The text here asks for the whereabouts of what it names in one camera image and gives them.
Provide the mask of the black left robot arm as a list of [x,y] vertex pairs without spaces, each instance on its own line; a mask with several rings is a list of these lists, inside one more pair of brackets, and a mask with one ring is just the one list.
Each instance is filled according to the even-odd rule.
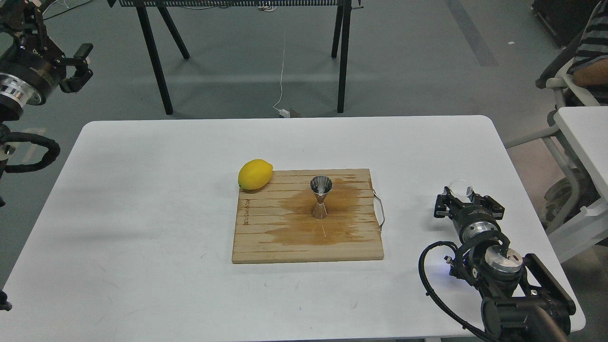
[[52,166],[60,147],[43,134],[76,114],[69,110],[83,92],[89,109],[94,87],[88,54],[81,46],[74,57],[59,43],[88,38],[101,22],[99,0],[79,0],[88,6],[77,20],[54,24],[45,17],[50,0],[1,2],[1,286],[5,286],[50,192]]

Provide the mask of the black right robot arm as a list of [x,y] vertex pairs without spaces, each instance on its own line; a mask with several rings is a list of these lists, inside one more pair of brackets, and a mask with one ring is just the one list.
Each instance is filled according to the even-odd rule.
[[[570,317],[576,312],[573,299],[538,256],[522,256],[511,248],[510,239],[499,226],[504,216],[501,204],[472,189],[465,193],[467,200],[463,201],[446,186],[435,201],[434,217],[452,221],[460,245],[438,241],[422,251],[418,274],[426,295],[463,329],[485,342],[568,341]],[[426,256],[441,246],[454,253],[445,257],[449,274],[479,292],[483,329],[451,310],[428,281]]]

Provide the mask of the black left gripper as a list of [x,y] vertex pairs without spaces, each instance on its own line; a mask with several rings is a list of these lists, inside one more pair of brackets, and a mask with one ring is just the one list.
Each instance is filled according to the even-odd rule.
[[[63,93],[77,93],[93,76],[88,61],[93,43],[83,43],[72,58],[67,58],[48,36],[43,12],[52,3],[52,0],[1,2],[1,32],[12,36],[17,45],[1,55],[1,95],[21,106],[45,104],[58,84]],[[75,68],[69,78],[65,77],[67,66]]]

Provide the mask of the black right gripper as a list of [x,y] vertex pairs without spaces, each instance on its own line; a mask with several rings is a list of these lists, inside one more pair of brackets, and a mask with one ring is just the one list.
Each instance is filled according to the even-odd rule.
[[487,231],[500,231],[498,220],[504,218],[504,206],[492,197],[473,193],[471,203],[463,203],[454,196],[449,186],[437,195],[433,216],[451,219],[460,242]]

